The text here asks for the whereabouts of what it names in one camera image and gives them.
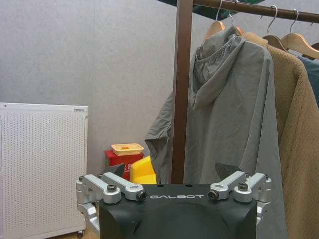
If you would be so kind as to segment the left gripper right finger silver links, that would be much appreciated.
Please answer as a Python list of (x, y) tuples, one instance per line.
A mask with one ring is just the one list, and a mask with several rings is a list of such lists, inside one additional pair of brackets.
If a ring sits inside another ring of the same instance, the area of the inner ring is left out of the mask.
[(260, 224), (271, 203), (271, 178), (263, 173), (250, 176), (237, 166), (222, 163), (216, 163), (215, 170), (221, 181), (210, 185), (209, 198), (213, 201), (225, 200), (233, 193), (233, 198), (239, 203), (256, 200), (256, 224)]

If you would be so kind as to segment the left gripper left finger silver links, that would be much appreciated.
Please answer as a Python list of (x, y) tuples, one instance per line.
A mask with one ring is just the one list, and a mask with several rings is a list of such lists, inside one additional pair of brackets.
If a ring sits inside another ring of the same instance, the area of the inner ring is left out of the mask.
[(122, 196), (130, 201), (142, 202), (147, 194), (141, 184), (127, 181), (112, 172), (98, 177), (88, 174), (76, 181), (77, 209), (84, 215), (86, 224), (95, 231), (100, 229), (100, 222), (93, 203), (102, 200), (113, 205), (120, 202)]

